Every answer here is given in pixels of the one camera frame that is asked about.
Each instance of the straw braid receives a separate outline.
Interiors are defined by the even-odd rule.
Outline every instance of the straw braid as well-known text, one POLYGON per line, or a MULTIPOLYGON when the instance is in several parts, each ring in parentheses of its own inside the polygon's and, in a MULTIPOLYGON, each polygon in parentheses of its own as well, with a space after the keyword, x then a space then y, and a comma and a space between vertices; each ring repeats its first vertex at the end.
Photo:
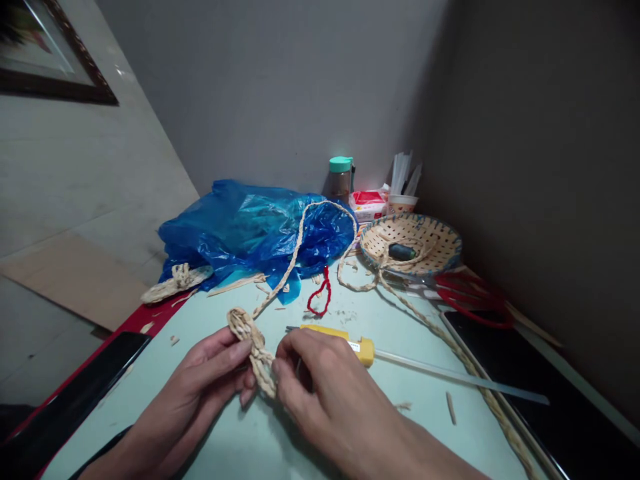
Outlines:
MULTIPOLYGON (((271 291, 271 293, 267 296, 267 298, 264 300, 264 302, 262 302, 262 304, 253 311, 253 316, 250 316, 247 312, 245 312, 244 310, 242 310, 242 308, 239 308, 239 307, 236 307, 230 310, 227 314, 227 322, 229 323, 229 327, 231 328, 231 331, 236 335, 236 337, 238 337, 240 340, 250 339, 252 341, 253 347, 251 349, 250 358, 251 358, 251 364, 253 366, 253 372, 256 376, 256 381, 258 385, 270 398, 275 398, 275 394, 276 394, 276 386, 271 376, 268 374, 268 369, 270 369, 271 363, 273 362, 273 355, 265 349, 264 336, 262 335, 260 330, 258 330, 258 328, 255 326, 253 321, 258 317, 258 315, 260 315, 260 313, 262 313, 262 311, 266 308, 266 306, 273 300, 273 298, 275 298, 278 292, 280 292, 280 290, 284 287, 284 285, 286 284, 289 278, 289 274, 291 273, 291 271, 295 266, 295 262, 298 256, 298 250, 300 250, 300 245, 302 244, 304 222, 305 222, 307 211, 309 210, 310 207, 313 207, 316 205, 322 205, 323 203, 332 204, 333 206, 338 208, 338 210, 346 213, 351 218, 351 221, 353 223, 353 241, 356 240, 357 223, 353 218, 352 214, 346 208, 329 200, 308 204, 304 209, 304 211, 302 212, 302 218, 300 220, 300 226, 298 228, 298 238, 295 243, 295 248, 293 249, 293 255, 291 256, 291 261, 289 262, 289 266, 284 276, 282 277, 278 285, 276 285, 276 288, 274 288, 271 291)), ((478 373, 478 370, 475 368, 474 364, 471 362, 469 356, 464 352, 464 350, 462 350, 462 348, 460 348, 460 346, 450 336, 448 336, 444 332, 444 330, 442 330, 442 328, 432 323, 428 318, 426 318, 426 316, 420 313, 410 301, 398 295, 398 293, 389 286, 389 284, 386 282, 383 276, 383 272, 386 267, 392 267, 394 265, 399 265, 399 264, 412 265, 414 263, 418 263, 422 261, 424 258, 426 258, 426 256, 428 256, 431 250, 436 246, 437 239, 435 239, 434 242, 431 244, 421 239, 400 239, 396 241, 396 243, 400 243, 405 246, 412 247, 414 248, 414 250, 417 251, 416 257, 408 261, 399 261, 399 260, 390 259, 389 245, 394 241, 390 239, 384 239, 384 240, 386 240, 387 242, 385 251, 383 252, 380 258, 377 274, 371 283, 362 285, 361 287, 356 287, 342 280, 342 268, 345 263, 345 258, 351 250, 351 248, 349 247, 345 249, 344 253, 340 257, 340 263, 338 264, 338 272, 337 272, 338 282, 340 282, 342 286, 347 287, 354 291, 372 290, 376 287, 378 282, 380 282, 386 290, 394 294, 394 296, 396 296, 396 298, 398 298, 398 300, 400 300, 400 302, 404 306, 409 308, 420 320, 422 320, 422 322, 427 326, 430 332, 432 332, 436 337, 440 338, 449 346, 449 348, 454 352, 454 354, 458 357, 458 359, 462 362, 462 364, 465 366, 465 368, 470 374, 479 377, 480 375, 478 373)), ((527 474, 527 477, 530 480, 537 480, 538 477, 535 471, 533 470, 533 464, 531 463, 531 459, 529 458, 528 451, 526 450, 524 444, 522 443, 520 436, 515 432, 508 418, 505 416, 504 412, 500 408, 500 405, 498 404, 496 398, 487 389, 479 388, 479 390, 485 402, 487 403, 487 406, 495 416, 496 420, 498 420, 498 424, 500 424, 500 428, 502 428, 502 431, 505 434, 505 437, 507 439, 507 442, 509 443, 509 446, 518 457, 518 460, 520 460, 520 463, 522 464, 527 474)))

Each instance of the picture frame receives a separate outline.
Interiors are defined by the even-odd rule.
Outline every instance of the picture frame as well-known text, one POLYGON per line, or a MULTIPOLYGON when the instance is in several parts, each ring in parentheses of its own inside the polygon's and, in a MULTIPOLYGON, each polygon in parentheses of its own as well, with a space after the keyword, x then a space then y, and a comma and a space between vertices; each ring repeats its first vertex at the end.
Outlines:
POLYGON ((57 0, 5 0, 0 94, 118 105, 57 0))

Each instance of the basket rim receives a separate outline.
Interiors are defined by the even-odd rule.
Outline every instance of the basket rim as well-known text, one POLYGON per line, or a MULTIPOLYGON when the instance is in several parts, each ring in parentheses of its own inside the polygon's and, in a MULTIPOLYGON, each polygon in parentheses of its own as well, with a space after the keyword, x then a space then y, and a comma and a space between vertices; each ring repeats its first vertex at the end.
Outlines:
POLYGON ((386 223, 388 221, 395 221, 396 219, 400 219, 400 218, 418 218, 418 220, 420 219, 424 219, 424 220, 429 220, 429 225, 432 224, 432 222, 435 220, 436 226, 442 224, 445 227, 449 228, 449 232, 453 232, 455 234, 455 239, 453 240, 452 244, 455 244, 455 253, 453 254, 453 256, 449 259, 449 261, 442 267, 438 268, 438 269, 432 269, 429 270, 428 272, 422 274, 422 275, 418 275, 416 274, 416 272, 404 272, 404 271, 398 271, 395 270, 393 268, 387 267, 385 268, 385 271, 391 272, 391 273, 397 273, 398 275, 410 275, 412 277, 416 277, 416 278, 429 278, 429 277, 433 277, 439 273, 442 273, 446 270, 448 270, 449 268, 452 268, 454 265, 456 265, 459 260, 460 260, 460 254, 462 253, 462 237, 460 236, 460 234, 458 233, 458 230, 456 230, 455 228, 453 228, 450 224, 448 224, 445 221, 442 221, 440 219, 437 219, 436 217, 432 217, 430 215, 422 215, 420 213, 410 213, 410 212, 403 212, 400 214, 396 214, 396 215, 386 215, 382 218, 378 218, 374 221, 372 221, 370 224, 368 224, 364 230, 362 230, 362 234, 360 234, 360 250, 362 251, 362 253, 365 255, 365 257, 367 258, 367 260, 372 264, 372 265, 376 265, 379 268, 379 262, 377 260, 375 260, 374 258, 372 258, 368 252, 363 248, 363 244, 362 244, 362 240, 365 236, 365 234, 371 230, 372 227, 379 225, 380 223, 386 223))

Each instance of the cardboard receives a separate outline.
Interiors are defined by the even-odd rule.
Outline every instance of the cardboard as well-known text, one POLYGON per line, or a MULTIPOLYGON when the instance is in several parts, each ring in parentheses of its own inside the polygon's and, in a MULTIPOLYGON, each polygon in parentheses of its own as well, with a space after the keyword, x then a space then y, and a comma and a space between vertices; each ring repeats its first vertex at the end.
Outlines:
POLYGON ((100 248, 63 235, 0 266, 2 274, 87 320, 116 330, 148 287, 100 248))

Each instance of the blue plastic bag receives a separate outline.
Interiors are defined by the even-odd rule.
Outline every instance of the blue plastic bag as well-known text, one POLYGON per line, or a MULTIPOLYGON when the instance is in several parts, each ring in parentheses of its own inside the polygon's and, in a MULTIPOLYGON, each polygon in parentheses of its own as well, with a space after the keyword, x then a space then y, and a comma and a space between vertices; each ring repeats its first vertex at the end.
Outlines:
MULTIPOLYGON (((246 277, 264 272, 274 288, 289 266, 304 208, 322 200, 326 198, 311 193, 216 181, 211 193, 160 226, 169 256, 160 281, 171 278, 176 264, 196 268, 208 263, 214 274, 201 284, 204 291, 232 273, 246 277)), ((329 203, 310 208, 289 292, 278 296, 282 303, 292 302, 300 293, 300 279, 321 273, 352 239, 353 223, 344 212, 329 203)))

